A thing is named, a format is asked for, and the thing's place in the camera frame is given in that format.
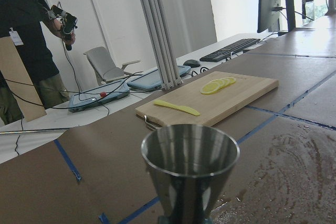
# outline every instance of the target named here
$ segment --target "wooden board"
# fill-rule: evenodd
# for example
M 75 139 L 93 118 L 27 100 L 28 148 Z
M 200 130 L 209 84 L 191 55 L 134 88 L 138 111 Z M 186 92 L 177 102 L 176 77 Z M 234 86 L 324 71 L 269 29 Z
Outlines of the wooden board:
M 203 85 L 211 80 L 223 77 L 235 77 L 237 81 L 214 94 L 204 95 L 200 93 L 199 90 Z M 154 105 L 153 101 L 136 108 L 136 112 L 141 117 L 146 115 L 151 122 L 161 126 L 185 123 L 212 126 L 278 85 L 279 81 L 275 79 L 212 72 L 157 98 L 176 105 L 190 106 L 196 109 L 201 114 L 200 116 Z
M 7 80 L 32 85 L 27 70 L 10 37 L 0 38 L 0 70 Z M 41 100 L 33 86 L 7 81 L 10 90 L 19 97 L 33 103 L 41 104 Z M 25 102 L 14 96 L 26 122 L 46 115 L 42 106 Z

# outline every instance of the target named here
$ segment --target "computer mouse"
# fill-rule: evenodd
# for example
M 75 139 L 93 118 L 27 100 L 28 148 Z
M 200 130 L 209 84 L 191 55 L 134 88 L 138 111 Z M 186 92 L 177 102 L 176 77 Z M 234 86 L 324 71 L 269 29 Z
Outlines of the computer mouse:
M 187 60 L 183 63 L 184 66 L 190 66 L 191 68 L 197 68 L 201 65 L 199 60 Z

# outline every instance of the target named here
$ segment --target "black t-shirt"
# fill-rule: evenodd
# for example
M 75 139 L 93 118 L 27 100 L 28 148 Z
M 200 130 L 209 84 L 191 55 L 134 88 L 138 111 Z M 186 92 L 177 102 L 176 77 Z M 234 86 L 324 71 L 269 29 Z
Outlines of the black t-shirt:
M 6 6 L 8 0 L 0 0 L 0 8 Z M 50 10 L 45 0 L 38 0 L 41 4 L 41 13 L 44 18 L 48 18 L 47 10 Z M 0 24 L 0 37 L 9 36 L 10 27 Z M 27 72 L 33 83 L 45 80 L 59 73 L 50 50 L 47 48 L 45 38 L 43 36 L 40 22 L 32 22 L 30 24 L 14 26 L 13 30 L 17 31 L 22 42 L 21 46 L 16 46 L 16 49 L 24 63 Z M 3 75 L 0 73 L 0 87 L 6 86 Z

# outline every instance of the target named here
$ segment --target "keyboard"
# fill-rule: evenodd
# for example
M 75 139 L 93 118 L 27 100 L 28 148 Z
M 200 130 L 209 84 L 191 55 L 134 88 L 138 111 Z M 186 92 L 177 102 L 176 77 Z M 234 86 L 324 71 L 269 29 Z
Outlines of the keyboard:
M 230 45 L 227 45 L 215 52 L 212 52 L 211 54 L 208 54 L 206 56 L 203 56 L 200 61 L 208 61 L 208 62 L 218 62 L 220 60 L 223 60 L 225 58 L 230 57 L 231 58 L 231 53 L 232 52 L 240 52 L 243 49 L 254 45 L 258 43 L 260 39 L 240 39 L 236 42 L 233 42 Z

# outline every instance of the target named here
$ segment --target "person's arm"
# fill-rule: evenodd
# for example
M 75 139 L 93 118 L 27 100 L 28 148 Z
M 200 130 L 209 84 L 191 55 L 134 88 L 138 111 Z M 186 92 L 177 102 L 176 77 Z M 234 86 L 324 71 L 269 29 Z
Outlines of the person's arm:
M 65 35 L 61 33 L 61 22 L 57 19 L 44 19 L 43 23 L 48 27 L 50 32 L 54 34 L 56 37 L 61 38 L 65 44 L 72 45 L 75 43 L 76 35 L 74 33 L 71 34 L 71 39 L 66 39 Z

